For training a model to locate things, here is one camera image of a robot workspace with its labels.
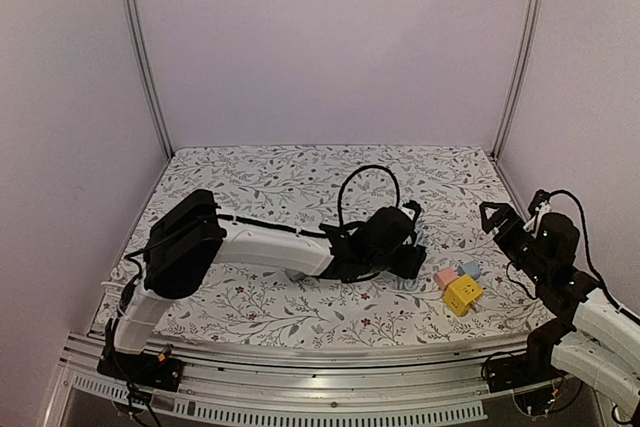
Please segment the pink cube plug adapter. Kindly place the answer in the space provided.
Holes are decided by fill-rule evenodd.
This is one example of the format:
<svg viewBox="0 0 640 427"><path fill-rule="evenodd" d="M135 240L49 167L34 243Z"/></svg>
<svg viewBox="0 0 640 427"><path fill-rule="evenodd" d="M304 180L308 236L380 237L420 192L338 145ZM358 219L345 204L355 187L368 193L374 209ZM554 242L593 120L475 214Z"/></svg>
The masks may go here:
<svg viewBox="0 0 640 427"><path fill-rule="evenodd" d="M445 291L447 287L458 278L458 273L451 268L439 270L434 274L434 281L442 291Z"/></svg>

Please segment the light blue power strip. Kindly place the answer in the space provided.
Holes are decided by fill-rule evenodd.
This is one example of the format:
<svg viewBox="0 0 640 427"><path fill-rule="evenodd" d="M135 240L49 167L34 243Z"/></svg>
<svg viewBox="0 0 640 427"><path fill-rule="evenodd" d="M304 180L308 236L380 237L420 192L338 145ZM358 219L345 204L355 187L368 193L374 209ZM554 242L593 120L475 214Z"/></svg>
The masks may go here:
<svg viewBox="0 0 640 427"><path fill-rule="evenodd" d="M286 270L285 274L287 278L292 282L299 282L306 278L306 275L304 273L294 270Z"/></svg>

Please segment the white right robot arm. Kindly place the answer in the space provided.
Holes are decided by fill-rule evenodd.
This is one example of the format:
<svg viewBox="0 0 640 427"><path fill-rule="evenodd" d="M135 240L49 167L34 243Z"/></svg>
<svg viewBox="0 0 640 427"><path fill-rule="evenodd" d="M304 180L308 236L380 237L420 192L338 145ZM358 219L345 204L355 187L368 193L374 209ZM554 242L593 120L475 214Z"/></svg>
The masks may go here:
<svg viewBox="0 0 640 427"><path fill-rule="evenodd" d="M547 200L523 220L507 203L480 205L482 228L510 263L533 283L552 319L531 331L524 353L486 361L491 392L516 389L561 374L576 377L613 402L618 422L639 423L639 325L607 297L599 280L577 269L581 241L572 220Z"/></svg>

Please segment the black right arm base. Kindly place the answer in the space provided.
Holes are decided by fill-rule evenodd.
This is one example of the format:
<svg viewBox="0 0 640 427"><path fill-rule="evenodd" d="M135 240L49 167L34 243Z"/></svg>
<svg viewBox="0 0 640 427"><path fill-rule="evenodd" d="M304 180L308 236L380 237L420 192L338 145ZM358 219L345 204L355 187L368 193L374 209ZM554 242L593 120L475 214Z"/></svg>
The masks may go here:
<svg viewBox="0 0 640 427"><path fill-rule="evenodd" d="M529 333L524 353L489 355L481 366L481 378L491 393L511 390L515 407L532 420L563 412L578 400L583 382L569 396L567 373L551 365L551 356L562 338L575 331L561 320L551 320Z"/></svg>

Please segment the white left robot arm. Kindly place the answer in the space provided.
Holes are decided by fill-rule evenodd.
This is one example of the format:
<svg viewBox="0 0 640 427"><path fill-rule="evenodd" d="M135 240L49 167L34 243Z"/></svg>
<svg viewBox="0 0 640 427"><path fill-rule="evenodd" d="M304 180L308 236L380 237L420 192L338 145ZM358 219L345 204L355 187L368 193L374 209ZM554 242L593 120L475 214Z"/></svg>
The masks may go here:
<svg viewBox="0 0 640 427"><path fill-rule="evenodd" d="M343 283L383 272L414 280L426 258L418 242L420 213L410 201L382 207L365 221L309 231L222 213L212 192L198 189L151 228L141 250L127 255L137 272L109 324L109 362L126 380L141 380L149 370L142 352L153 329L175 301L201 287L215 264L271 267Z"/></svg>

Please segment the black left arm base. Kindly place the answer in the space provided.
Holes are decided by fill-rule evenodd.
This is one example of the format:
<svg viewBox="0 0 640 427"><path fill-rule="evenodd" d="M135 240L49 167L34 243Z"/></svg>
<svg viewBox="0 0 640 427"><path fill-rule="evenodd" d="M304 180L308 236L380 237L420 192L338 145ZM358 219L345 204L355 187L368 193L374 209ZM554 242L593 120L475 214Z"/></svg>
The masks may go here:
<svg viewBox="0 0 640 427"><path fill-rule="evenodd" d="M103 376L130 382L135 386L177 392L185 363L168 352L125 354L105 346L97 365Z"/></svg>

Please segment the blue cube plug adapter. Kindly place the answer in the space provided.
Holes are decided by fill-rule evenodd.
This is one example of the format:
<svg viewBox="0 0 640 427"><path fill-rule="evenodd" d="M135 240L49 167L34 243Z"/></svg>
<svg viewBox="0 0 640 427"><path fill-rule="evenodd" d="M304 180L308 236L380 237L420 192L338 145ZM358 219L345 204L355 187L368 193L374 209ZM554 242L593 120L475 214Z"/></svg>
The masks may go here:
<svg viewBox="0 0 640 427"><path fill-rule="evenodd" d="M474 281L478 281L482 275L482 267L476 262L467 262L457 267L457 273L460 277L464 275L470 276Z"/></svg>

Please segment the yellow cube plug adapter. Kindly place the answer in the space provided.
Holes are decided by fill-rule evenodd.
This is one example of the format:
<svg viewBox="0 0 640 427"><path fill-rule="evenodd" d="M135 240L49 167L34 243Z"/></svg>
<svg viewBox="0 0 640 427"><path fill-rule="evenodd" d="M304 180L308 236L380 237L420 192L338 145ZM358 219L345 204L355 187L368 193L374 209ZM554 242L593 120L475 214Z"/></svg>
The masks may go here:
<svg viewBox="0 0 640 427"><path fill-rule="evenodd" d="M456 317L464 317L483 294L484 289L465 274L446 287L443 301Z"/></svg>

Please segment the floral patterned table mat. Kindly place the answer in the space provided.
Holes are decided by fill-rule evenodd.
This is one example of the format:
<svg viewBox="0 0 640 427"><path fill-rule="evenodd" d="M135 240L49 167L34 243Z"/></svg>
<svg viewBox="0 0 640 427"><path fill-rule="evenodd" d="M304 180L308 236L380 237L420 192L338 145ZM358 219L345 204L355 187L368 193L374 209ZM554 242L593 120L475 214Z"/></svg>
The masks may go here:
<svg viewBox="0 0 640 427"><path fill-rule="evenodd" d="M345 285L290 281L271 268L223 264L174 304L155 335L305 349L382 348L527 333L550 319L529 298L528 279L510 267L481 228L479 206L508 193L474 147L271 146L182 149L170 161L128 243L141 248L151 226L196 189L237 214L316 229L357 221L396 199L422 207L427 257L418 278L384 274ZM456 317L434 274L467 262L482 267L483 296Z"/></svg>

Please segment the aluminium front rail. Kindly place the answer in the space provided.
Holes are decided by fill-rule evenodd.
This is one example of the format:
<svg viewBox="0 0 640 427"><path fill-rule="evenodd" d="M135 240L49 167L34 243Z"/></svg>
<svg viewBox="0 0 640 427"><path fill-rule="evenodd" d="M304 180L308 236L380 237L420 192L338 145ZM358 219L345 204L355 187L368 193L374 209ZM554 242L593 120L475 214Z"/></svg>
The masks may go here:
<svg viewBox="0 0 640 427"><path fill-rule="evenodd" d="M45 405L46 426L607 426L611 405L574 380L556 408L526 415L528 391L491 393L480 370L519 353L520 334L385 348L302 350L177 343L174 392L129 402L97 371L102 339L71 334Z"/></svg>

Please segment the right aluminium frame post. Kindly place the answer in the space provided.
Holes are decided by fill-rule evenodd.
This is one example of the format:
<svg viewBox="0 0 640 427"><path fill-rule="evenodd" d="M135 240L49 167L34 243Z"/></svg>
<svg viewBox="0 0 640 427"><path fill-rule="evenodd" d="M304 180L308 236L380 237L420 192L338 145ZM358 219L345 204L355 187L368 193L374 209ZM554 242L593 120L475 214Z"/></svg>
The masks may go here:
<svg viewBox="0 0 640 427"><path fill-rule="evenodd" d="M514 69L509 82L507 95L492 144L490 157L498 164L505 151L511 126L514 121L521 91L525 82L531 51L543 0L527 0L524 24L517 50Z"/></svg>

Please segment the aluminium frame post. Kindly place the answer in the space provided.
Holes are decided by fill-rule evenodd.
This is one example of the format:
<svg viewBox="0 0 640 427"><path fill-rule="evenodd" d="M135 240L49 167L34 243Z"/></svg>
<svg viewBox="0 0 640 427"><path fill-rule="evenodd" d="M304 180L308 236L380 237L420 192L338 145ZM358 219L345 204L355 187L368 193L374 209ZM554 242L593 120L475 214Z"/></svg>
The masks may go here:
<svg viewBox="0 0 640 427"><path fill-rule="evenodd" d="M498 164L505 151L511 126L514 121L521 91L525 82L531 51L543 0L527 0L524 24L517 50L514 69L509 82L507 95L492 144L490 157Z"/></svg>
<svg viewBox="0 0 640 427"><path fill-rule="evenodd" d="M153 69L145 42L138 0L122 0L129 36L142 91L161 151L167 160L175 155L167 122L160 102Z"/></svg>

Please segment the left aluminium frame post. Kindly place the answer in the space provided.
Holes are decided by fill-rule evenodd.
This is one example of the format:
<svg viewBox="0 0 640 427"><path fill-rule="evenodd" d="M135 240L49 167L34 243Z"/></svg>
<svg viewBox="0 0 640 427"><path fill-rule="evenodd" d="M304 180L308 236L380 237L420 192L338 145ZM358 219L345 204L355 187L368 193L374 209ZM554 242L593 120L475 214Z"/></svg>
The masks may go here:
<svg viewBox="0 0 640 427"><path fill-rule="evenodd" d="M153 69L145 42L138 0L122 0L129 36L142 91L161 151L167 160L175 155L167 122L160 102Z"/></svg>

